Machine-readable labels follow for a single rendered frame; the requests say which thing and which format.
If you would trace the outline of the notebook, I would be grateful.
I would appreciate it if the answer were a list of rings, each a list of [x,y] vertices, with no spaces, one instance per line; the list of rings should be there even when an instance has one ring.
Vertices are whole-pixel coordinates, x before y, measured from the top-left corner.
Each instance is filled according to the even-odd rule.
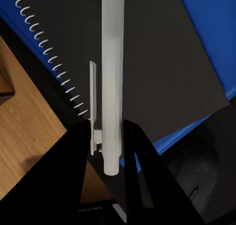
[[[102,129],[102,0],[17,0],[48,62],[90,120],[90,62],[96,64],[96,128]],[[124,0],[124,120],[151,143],[230,105],[181,0]]]

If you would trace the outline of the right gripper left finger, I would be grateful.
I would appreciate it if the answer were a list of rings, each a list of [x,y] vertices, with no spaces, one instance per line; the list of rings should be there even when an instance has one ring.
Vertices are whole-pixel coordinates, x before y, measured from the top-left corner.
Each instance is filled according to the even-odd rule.
[[[0,225],[76,225],[91,139],[73,125],[0,201]]]

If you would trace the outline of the mouse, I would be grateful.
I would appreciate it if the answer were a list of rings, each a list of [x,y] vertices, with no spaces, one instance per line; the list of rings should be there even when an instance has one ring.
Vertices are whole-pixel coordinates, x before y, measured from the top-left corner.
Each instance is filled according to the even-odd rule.
[[[164,162],[201,215],[219,180],[221,160],[216,148],[204,140],[191,140],[175,148]]]

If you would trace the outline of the pen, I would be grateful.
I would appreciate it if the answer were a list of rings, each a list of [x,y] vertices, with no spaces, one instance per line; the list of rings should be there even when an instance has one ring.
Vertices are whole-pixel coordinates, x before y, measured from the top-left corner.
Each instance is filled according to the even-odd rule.
[[[122,136],[124,0],[102,0],[102,129],[96,128],[96,64],[90,62],[91,155],[101,144],[104,173],[119,173]]]

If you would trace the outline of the folder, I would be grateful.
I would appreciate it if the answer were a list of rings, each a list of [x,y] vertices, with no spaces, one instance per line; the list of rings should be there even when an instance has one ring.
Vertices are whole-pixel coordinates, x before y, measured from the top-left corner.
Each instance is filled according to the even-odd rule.
[[[16,6],[17,0],[0,0],[0,32],[19,51],[19,53],[41,75],[46,83],[58,96],[71,108],[71,110],[85,121],[76,102],[59,75],[49,55],[44,55],[44,47],[39,47],[40,40],[35,39],[35,31],[30,31],[31,24],[26,23],[26,16],[22,15],[20,7]],[[236,96],[236,0],[181,0],[196,29],[198,37],[209,60],[217,74],[227,98]],[[192,129],[200,125],[205,119],[188,125],[153,143],[158,154],[169,149],[178,140]],[[137,154],[135,153],[138,173],[142,171]],[[120,160],[125,168],[124,158]]]

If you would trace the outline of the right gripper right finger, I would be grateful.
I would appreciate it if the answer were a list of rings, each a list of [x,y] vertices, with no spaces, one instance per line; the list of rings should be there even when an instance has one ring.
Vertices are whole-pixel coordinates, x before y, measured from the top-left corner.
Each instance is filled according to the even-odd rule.
[[[124,120],[127,225],[206,225],[142,128]],[[143,206],[138,156],[154,208]]]

